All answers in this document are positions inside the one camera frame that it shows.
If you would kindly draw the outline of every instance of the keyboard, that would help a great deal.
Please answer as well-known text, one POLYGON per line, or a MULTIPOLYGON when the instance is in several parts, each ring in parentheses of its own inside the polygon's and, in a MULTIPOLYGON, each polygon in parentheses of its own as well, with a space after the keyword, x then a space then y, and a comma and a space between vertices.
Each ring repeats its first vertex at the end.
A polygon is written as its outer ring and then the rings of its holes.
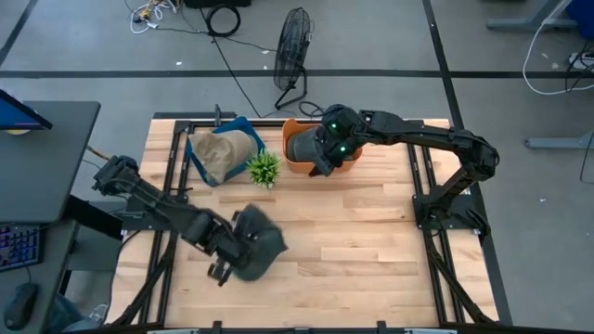
POLYGON ((0 272, 41 261, 40 225, 0 227, 0 272))

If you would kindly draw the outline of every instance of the wooden table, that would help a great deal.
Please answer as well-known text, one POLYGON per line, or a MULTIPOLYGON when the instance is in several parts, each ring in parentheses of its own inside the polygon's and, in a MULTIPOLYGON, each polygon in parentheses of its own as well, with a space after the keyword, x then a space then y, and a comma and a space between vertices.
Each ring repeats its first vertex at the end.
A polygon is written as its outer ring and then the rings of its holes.
MULTIPOLYGON (((163 185, 174 122, 153 120, 150 125, 140 173, 157 187, 163 185)), ((447 120, 425 122, 448 126, 447 120)), ((270 151, 282 156, 280 128, 256 131, 270 151)), ((289 250, 260 280, 231 277, 218 288, 206 276, 213 259, 180 240, 166 327, 210 328, 214 320, 223 321, 225 328, 373 328, 378 320, 388 327, 437 326, 423 239, 414 223, 407 147, 366 145, 363 150, 352 171, 328 178, 291 173, 283 161, 272 190, 252 185, 246 173, 211 188, 190 168, 190 203, 210 207, 229 220, 235 210, 255 203, 283 229, 289 250)), ((437 182, 444 182, 458 168, 458 158, 435 149, 432 155, 437 182)), ((447 234, 459 282, 497 319, 478 237, 470 230, 447 234)), ((152 235, 142 232, 123 250, 108 322, 123 312, 144 283, 152 235)), ((448 319, 454 321, 449 289, 441 282, 448 319)), ((150 319, 155 318, 160 291, 159 286, 154 291, 150 319)))

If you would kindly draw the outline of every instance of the monitor screen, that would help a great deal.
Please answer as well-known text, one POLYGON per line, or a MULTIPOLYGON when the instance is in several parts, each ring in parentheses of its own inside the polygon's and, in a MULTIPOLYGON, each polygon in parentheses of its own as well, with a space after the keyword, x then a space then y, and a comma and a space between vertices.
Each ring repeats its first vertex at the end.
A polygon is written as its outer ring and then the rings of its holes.
POLYGON ((0 89, 0 129, 50 129, 52 124, 0 89))

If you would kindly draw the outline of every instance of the concrete floor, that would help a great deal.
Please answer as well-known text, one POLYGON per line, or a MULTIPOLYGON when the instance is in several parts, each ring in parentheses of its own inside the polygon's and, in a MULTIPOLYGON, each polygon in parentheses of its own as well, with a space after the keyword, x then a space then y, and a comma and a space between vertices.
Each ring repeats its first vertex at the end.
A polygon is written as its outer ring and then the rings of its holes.
MULTIPOLYGON (((144 1, 129 3, 137 7, 144 1)), ((451 71, 521 69, 532 34, 492 32, 484 24, 488 18, 528 15, 542 1, 432 0, 432 4, 451 71)), ((423 6, 416 0, 254 0, 251 7, 239 10, 242 25, 234 37, 276 47, 287 11, 297 6, 308 10, 316 22, 305 62, 308 69, 439 70, 423 6)), ((22 0, 0 0, 0 45, 25 7, 22 0)), ((254 116, 231 78, 6 77, 11 71, 225 69, 207 36, 133 35, 127 13, 121 0, 38 0, 0 66, 0 85, 24 100, 99 101, 102 109, 91 144, 136 159, 141 158, 154 112, 210 111, 218 103, 225 110, 254 116)), ((203 29, 196 10, 185 13, 193 26, 203 29)), ((188 29, 180 16, 168 12, 161 25, 188 29)), ((561 72, 567 55, 583 43, 575 32, 545 33, 536 44, 529 70, 561 72)), ((273 54, 228 41, 222 41, 221 47, 234 70, 274 67, 273 54)), ((279 92, 271 78, 239 81, 261 113, 272 111, 279 92)), ((562 80, 534 82, 545 90, 563 86, 562 80)), ((594 328, 589 312, 594 303, 590 279, 594 226, 588 205, 594 186, 578 180, 584 152, 530 151, 523 146, 527 136, 580 136, 590 131, 594 91, 539 96, 520 79, 455 79, 454 88, 466 127, 487 138, 501 154, 496 177, 482 189, 514 324, 594 328)), ((309 91, 308 99, 320 105, 384 109, 406 118, 450 117, 439 78, 312 77, 309 91)), ((83 165, 74 194, 101 199, 90 190, 93 172, 93 167, 83 165)), ((587 167, 587 176, 594 178, 592 167, 587 167)), ((92 310, 105 301, 81 296, 101 296, 108 285, 109 275, 80 275, 73 279, 69 296, 92 310)))

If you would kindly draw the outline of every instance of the black fan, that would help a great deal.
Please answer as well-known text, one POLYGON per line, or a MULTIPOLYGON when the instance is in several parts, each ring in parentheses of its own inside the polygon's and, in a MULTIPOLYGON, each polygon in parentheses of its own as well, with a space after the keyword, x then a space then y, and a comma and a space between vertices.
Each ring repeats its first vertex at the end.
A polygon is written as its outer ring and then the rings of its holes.
POLYGON ((307 95, 307 71, 303 66, 307 47, 311 40, 312 28, 309 14, 303 8, 295 8, 289 12, 282 26, 278 39, 277 59, 275 61, 275 85, 284 93, 275 103, 277 109, 304 98, 307 95), (303 93, 284 103, 280 101, 295 89, 299 75, 303 74, 303 93))

